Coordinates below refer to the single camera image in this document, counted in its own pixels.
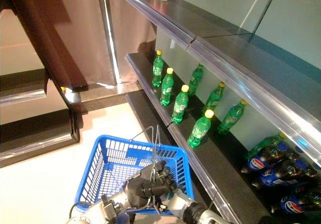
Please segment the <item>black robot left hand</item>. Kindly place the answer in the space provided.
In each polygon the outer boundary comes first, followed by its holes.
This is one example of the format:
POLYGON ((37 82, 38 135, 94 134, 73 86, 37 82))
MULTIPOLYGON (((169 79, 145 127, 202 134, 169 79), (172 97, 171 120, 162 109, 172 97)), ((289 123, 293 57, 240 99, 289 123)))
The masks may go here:
POLYGON ((145 206, 150 197, 160 197, 177 188, 174 176, 166 161, 151 164, 139 172, 136 177, 126 181, 123 190, 132 208, 145 206))

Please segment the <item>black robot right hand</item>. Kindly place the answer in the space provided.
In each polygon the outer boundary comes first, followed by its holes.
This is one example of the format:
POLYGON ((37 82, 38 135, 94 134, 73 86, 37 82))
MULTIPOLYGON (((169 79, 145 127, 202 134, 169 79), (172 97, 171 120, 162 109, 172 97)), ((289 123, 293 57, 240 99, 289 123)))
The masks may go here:
POLYGON ((168 211, 168 206, 171 203, 171 200, 174 197, 174 192, 168 192, 166 194, 163 194, 161 196, 154 197, 153 200, 153 207, 158 212, 166 212, 168 211))

